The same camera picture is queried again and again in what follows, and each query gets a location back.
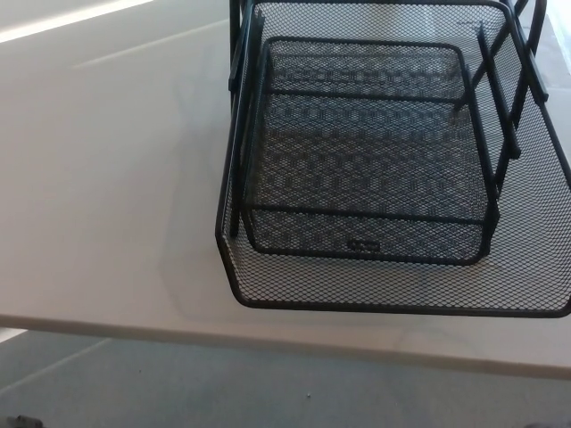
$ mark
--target wire mesh letter tray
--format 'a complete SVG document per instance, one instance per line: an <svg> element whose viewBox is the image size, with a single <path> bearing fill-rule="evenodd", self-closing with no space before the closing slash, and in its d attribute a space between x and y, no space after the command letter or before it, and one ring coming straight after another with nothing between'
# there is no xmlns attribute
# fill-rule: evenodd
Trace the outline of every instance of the wire mesh letter tray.
<svg viewBox="0 0 571 428"><path fill-rule="evenodd" d="M216 237L241 303L569 312L571 176L534 61L546 0L529 39L525 4L230 2Z"/></svg>

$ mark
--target white desk surface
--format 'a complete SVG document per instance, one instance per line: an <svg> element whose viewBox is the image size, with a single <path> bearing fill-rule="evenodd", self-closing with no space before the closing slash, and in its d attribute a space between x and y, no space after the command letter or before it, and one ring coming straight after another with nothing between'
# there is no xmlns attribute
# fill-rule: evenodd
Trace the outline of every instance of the white desk surface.
<svg viewBox="0 0 571 428"><path fill-rule="evenodd" d="M227 0L154 0L0 44L0 325L571 378L571 317L235 301L214 240L227 14ZM550 110L571 148L568 73L543 58L560 61Z"/></svg>

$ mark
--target black mesh tray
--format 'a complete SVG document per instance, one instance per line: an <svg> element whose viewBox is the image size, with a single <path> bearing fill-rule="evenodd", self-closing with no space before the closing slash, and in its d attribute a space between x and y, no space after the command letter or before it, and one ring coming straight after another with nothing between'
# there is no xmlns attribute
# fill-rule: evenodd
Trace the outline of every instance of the black mesh tray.
<svg viewBox="0 0 571 428"><path fill-rule="evenodd" d="M457 47L273 37L261 64L243 204L256 251L487 254L497 206L474 97L456 108L472 92Z"/></svg>
<svg viewBox="0 0 571 428"><path fill-rule="evenodd" d="M545 0L535 2L529 43L516 18L525 0L249 0L241 26L233 2L232 123L216 239L240 303L569 314L571 172L533 56ZM381 124L388 111L390 125ZM414 168L415 156L425 162ZM498 212L497 225L486 222ZM489 254L458 266L478 254L485 234ZM363 257L351 257L352 247ZM335 257L289 255L299 251ZM377 259L381 251L399 261Z"/></svg>

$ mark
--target desk organizer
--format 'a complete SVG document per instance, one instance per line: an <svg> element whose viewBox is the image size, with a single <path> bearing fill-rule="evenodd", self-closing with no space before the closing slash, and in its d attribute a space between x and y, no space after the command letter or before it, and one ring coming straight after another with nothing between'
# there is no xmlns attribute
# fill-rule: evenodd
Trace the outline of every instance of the desk organizer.
<svg viewBox="0 0 571 428"><path fill-rule="evenodd" d="M255 0L240 25L231 2L216 236L239 301L568 313L570 174L525 3Z"/></svg>

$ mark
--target metal mesh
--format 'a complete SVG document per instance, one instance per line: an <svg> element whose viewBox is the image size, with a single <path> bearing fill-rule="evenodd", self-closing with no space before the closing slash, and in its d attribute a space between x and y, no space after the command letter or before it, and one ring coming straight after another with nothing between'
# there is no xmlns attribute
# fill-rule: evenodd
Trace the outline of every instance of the metal mesh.
<svg viewBox="0 0 571 428"><path fill-rule="evenodd" d="M476 39L480 25L484 24L490 44L506 22L504 10L492 3L258 2L254 13L265 19L262 43L270 37L283 36L445 43L461 50L471 70L483 60ZM521 66L510 37L495 58L503 90L511 104ZM485 75L476 88L476 98L495 167L503 134ZM238 120L246 120L247 106L240 107ZM292 257L255 251L242 220L237 237L230 237L233 207L230 176L223 184L225 205L219 247L235 296L243 304L263 308L525 317L566 315L571 296L571 193L564 172L567 163L544 105L538 106L531 94L525 99L517 138L522 155L509 164L499 200L501 219L492 239L491 253L468 267ZM312 153L306 152L300 156L308 161ZM257 186L253 194L263 201L263 185L261 189L260 184ZM303 218L291 221L307 225ZM282 232L270 232L269 236Z"/></svg>
<svg viewBox="0 0 571 428"><path fill-rule="evenodd" d="M244 214L256 250L481 257L488 200L454 49L272 39L262 62Z"/></svg>

